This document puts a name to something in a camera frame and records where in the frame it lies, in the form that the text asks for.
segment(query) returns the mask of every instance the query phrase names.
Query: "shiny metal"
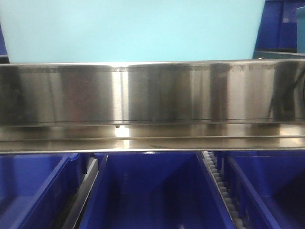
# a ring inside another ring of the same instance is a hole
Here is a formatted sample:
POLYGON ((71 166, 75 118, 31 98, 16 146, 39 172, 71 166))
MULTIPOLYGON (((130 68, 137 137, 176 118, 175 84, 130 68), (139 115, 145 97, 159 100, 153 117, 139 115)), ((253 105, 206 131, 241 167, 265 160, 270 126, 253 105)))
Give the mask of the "shiny metal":
POLYGON ((88 166, 87 174, 84 177, 84 180, 78 189, 77 194, 73 196, 73 206, 69 209, 69 214, 65 219, 65 222, 62 226, 63 229, 74 229, 78 228, 77 224, 81 220, 81 214, 83 213, 86 201, 88 200, 89 194, 91 192, 92 186, 98 174, 98 162, 97 159, 91 160, 90 165, 88 166))
POLYGON ((4 127, 0 154, 305 149, 305 123, 4 127))
POLYGON ((3 64, 0 125, 305 120, 305 60, 3 64))
POLYGON ((0 65, 0 152, 305 149, 305 60, 0 65))

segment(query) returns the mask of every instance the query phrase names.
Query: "plastic tote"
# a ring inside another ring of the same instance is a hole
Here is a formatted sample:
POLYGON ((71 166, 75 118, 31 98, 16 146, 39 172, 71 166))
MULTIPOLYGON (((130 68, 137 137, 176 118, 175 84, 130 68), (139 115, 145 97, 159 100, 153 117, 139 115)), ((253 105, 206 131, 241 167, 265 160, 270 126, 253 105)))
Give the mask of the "plastic tote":
POLYGON ((226 182, 229 176, 228 157, 229 156, 305 156, 304 150, 248 150, 248 151, 214 151, 213 161, 220 174, 224 175, 223 180, 226 182))
POLYGON ((233 229, 196 153, 105 155, 81 229, 233 229))
POLYGON ((251 59, 264 0, 0 0, 10 62, 251 59))
POLYGON ((266 0, 258 32, 257 49, 296 49, 296 9, 305 0, 266 0))
POLYGON ((230 195, 249 229, 305 228, 305 156, 229 156, 230 195))
POLYGON ((77 191, 79 154, 0 156, 0 228, 50 229, 77 191))

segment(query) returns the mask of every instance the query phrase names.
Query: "blue container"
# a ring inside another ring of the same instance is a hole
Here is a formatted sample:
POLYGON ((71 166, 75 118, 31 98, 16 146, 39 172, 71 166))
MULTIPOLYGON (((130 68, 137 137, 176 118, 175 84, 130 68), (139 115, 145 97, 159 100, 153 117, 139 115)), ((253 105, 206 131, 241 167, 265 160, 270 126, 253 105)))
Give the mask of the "blue container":
POLYGON ((81 229, 233 229, 197 153, 108 154, 81 229))
POLYGON ((290 156, 305 155, 304 150, 267 150, 267 151, 215 151, 214 156, 216 157, 216 168, 219 173, 223 176, 223 182, 228 182, 229 179, 229 156, 290 156))
POLYGON ((90 154, 71 153, 71 154, 50 154, 50 156, 64 156, 69 158, 68 182, 69 186, 78 189, 81 185, 84 174, 87 173, 87 163, 90 154))
POLYGON ((249 229, 305 228, 305 156, 229 156, 228 187, 249 229))
POLYGON ((78 154, 0 156, 0 228, 49 229, 77 191, 78 154))
POLYGON ((296 49, 296 9, 305 6, 305 0, 266 0, 257 49, 296 49))

